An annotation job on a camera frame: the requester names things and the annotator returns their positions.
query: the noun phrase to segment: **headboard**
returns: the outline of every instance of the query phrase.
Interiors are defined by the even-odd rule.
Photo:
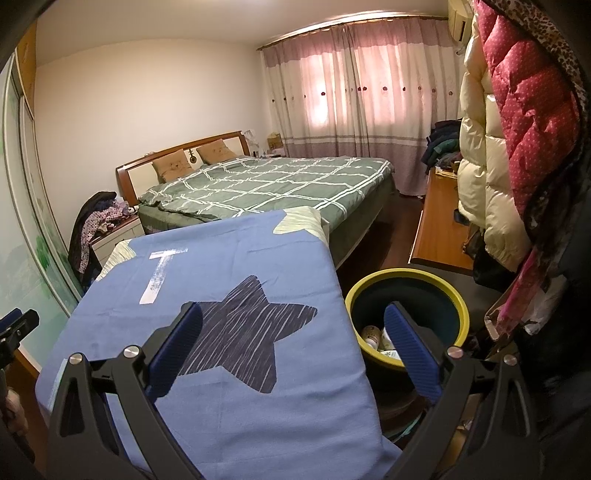
[[[117,182],[121,189],[121,195],[124,200],[127,200],[129,206],[135,206],[139,204],[138,197],[141,197],[150,187],[158,184],[158,177],[156,171],[152,166],[152,160],[163,157],[169,153],[176,152],[177,150],[183,149],[187,159],[191,156],[191,153],[199,158],[199,153],[193,150],[189,153],[189,149],[196,148],[201,145],[211,143],[216,140],[223,140],[226,146],[232,150],[236,155],[250,155],[248,150],[248,144],[244,135],[240,132],[230,132],[222,135],[215,135],[214,137],[202,138],[195,140],[183,145],[177,145],[176,147],[167,148],[160,152],[150,153],[142,158],[121,165],[115,169],[117,175]],[[200,162],[197,164],[190,164],[193,168],[197,168],[201,165]]]

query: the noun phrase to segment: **brown pillow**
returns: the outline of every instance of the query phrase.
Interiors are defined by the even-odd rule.
[[[197,147],[197,151],[207,165],[236,158],[236,154],[226,146],[222,139]]]
[[[174,153],[152,160],[152,166],[158,174],[158,179],[164,182],[173,181],[194,172],[183,150],[177,150]]]

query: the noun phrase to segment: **down jacket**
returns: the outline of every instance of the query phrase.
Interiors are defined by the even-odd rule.
[[[460,127],[463,160],[457,172],[458,208],[484,230],[488,254],[516,272],[531,245],[511,192],[507,148],[477,15],[472,21],[460,90],[464,117]]]

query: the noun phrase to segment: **trash can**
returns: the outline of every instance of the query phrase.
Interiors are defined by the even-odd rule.
[[[384,328],[384,310],[394,300],[404,306],[418,325],[433,330],[445,347],[461,346],[470,328],[468,309],[460,294],[432,273],[415,268],[390,268],[359,280],[347,294],[345,305],[365,359],[369,382],[378,391],[413,389],[404,364],[372,349],[360,336],[367,325]]]

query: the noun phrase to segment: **silver bolt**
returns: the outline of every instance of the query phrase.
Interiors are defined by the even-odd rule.
[[[458,359],[464,356],[464,350],[458,346],[451,346],[447,349],[447,354],[452,358]]]
[[[74,353],[74,355],[72,355],[70,357],[70,363],[72,365],[78,365],[80,362],[82,362],[82,354],[81,353]]]
[[[123,350],[123,356],[125,358],[134,358],[139,355],[139,347],[135,345],[130,345]]]
[[[515,355],[511,355],[510,353],[503,357],[503,361],[510,367],[514,367],[517,365],[517,359]]]

